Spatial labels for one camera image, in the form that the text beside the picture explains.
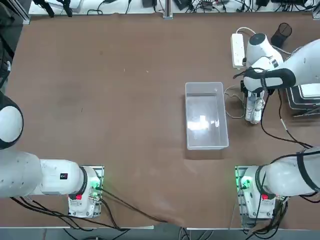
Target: white cable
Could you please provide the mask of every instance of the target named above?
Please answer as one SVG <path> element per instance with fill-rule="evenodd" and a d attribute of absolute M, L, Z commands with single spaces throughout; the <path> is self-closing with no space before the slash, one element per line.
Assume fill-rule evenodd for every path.
<path fill-rule="evenodd" d="M 237 34 L 241 29 L 246 29 L 246 30 L 251 31 L 253 34 L 256 34 L 255 31 L 253 31 L 251 28 L 246 27 L 246 26 L 239 27 L 239 28 L 237 29 L 237 31 L 235 31 L 235 33 Z"/>
<path fill-rule="evenodd" d="M 283 52 L 284 54 L 292 55 L 291 52 L 285 51 L 285 50 L 283 50 L 283 49 L 281 49 L 281 48 L 279 48 L 279 47 L 277 47 L 277 46 L 275 46 L 275 45 L 272 45 L 272 47 L 273 47 L 274 49 L 279 50 L 280 52 Z"/>
<path fill-rule="evenodd" d="M 242 105 L 243 105 L 243 114 L 242 114 L 241 116 L 232 116 L 232 115 L 230 115 L 230 113 L 228 113 L 227 110 L 225 110 L 225 113 L 226 113 L 230 118 L 232 118 L 232 119 L 242 119 L 242 118 L 245 116 L 245 114 L 246 114 L 246 105 L 245 105 L 245 102 L 244 102 L 245 94 L 242 93 L 242 99 L 241 99 L 237 94 L 232 94 L 232 95 L 230 95 L 229 93 L 227 93 L 227 90 L 229 90 L 229 89 L 231 89 L 231 88 L 233 88 L 233 87 L 235 87 L 235 86 L 236 86 L 236 85 L 232 85 L 232 86 L 227 87 L 227 88 L 224 90 L 223 95 L 227 95 L 229 98 L 234 98 L 234 97 L 238 98 L 238 99 L 242 102 Z"/>

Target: green led light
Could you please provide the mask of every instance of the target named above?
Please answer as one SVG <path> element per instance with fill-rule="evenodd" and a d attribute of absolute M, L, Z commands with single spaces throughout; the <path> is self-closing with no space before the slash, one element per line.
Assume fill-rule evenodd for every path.
<path fill-rule="evenodd" d="M 92 188 L 98 188 L 98 187 L 100 187 L 100 183 L 98 181 L 91 181 L 90 186 Z"/>

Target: floor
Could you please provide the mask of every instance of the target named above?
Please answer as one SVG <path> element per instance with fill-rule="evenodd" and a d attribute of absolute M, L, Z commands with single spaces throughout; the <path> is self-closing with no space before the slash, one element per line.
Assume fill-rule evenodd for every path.
<path fill-rule="evenodd" d="M 154 229 L 132 229 L 128 233 L 119 237 L 118 240 L 178 240 L 180 228 L 171 224 L 160 224 Z M 111 240 L 119 232 L 113 229 L 96 229 L 91 232 L 82 232 L 80 230 L 68 230 L 77 240 L 83 240 L 87 237 L 100 236 L 106 240 Z M 203 230 L 193 230 L 191 240 L 197 240 L 203 233 Z M 205 240 L 211 231 L 208 231 L 202 240 Z M 32 240 L 72 240 L 62 229 L 0 229 L 2 240 L 21 240 L 29 236 Z M 318 240 L 320 231 L 307 230 L 279 230 L 272 238 L 273 240 Z M 245 240 L 246 236 L 240 230 L 215 230 L 210 240 Z"/>

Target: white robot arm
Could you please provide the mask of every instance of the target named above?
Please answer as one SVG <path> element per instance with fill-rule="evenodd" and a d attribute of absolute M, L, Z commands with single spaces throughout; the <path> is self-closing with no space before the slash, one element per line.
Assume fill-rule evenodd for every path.
<path fill-rule="evenodd" d="M 320 39 L 310 42 L 289 57 L 283 64 L 266 71 L 247 71 L 243 77 L 245 88 L 252 93 L 285 89 L 320 82 Z"/>
<path fill-rule="evenodd" d="M 242 88 L 254 94 L 266 90 L 319 83 L 320 39 L 315 40 L 288 58 L 284 63 L 269 69 L 255 69 L 267 65 L 270 58 L 261 56 L 244 73 Z M 275 197 L 292 197 L 320 191 L 320 147 L 307 149 L 303 154 L 291 154 L 265 166 L 250 166 L 240 183 L 250 218 L 272 217 Z"/>
<path fill-rule="evenodd" d="M 11 148 L 24 128 L 20 108 L 0 91 L 0 198 L 68 195 L 69 214 L 92 218 L 101 214 L 102 187 L 93 167 L 64 159 L 39 159 Z"/>
<path fill-rule="evenodd" d="M 249 39 L 245 56 L 246 67 L 255 69 L 257 73 L 272 70 L 284 62 L 281 54 L 271 46 L 263 33 L 254 34 Z M 265 105 L 264 91 L 251 92 L 244 88 L 244 84 L 241 84 L 241 90 L 246 96 L 245 120 L 258 124 Z"/>

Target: electronics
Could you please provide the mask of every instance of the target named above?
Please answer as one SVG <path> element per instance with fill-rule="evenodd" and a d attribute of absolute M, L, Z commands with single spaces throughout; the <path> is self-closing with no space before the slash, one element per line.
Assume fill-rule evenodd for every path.
<path fill-rule="evenodd" d="M 307 2 L 307 0 L 271 0 L 272 3 L 278 3 L 278 4 L 295 4 L 295 5 L 300 5 L 304 6 Z"/>
<path fill-rule="evenodd" d="M 245 58 L 244 37 L 240 33 L 231 35 L 231 53 L 232 65 L 235 69 L 243 69 L 245 66 L 243 60 Z"/>
<path fill-rule="evenodd" d="M 157 6 L 157 0 L 142 0 L 142 6 L 144 8 L 151 8 Z"/>
<path fill-rule="evenodd" d="M 259 7 L 266 7 L 269 3 L 269 0 L 256 0 L 255 4 Z"/>
<path fill-rule="evenodd" d="M 213 2 L 211 0 L 202 0 L 200 3 L 202 9 L 207 11 L 212 11 L 213 9 Z"/>
<path fill-rule="evenodd" d="M 188 6 L 192 6 L 192 2 L 190 0 L 173 0 L 179 10 L 185 9 Z"/>

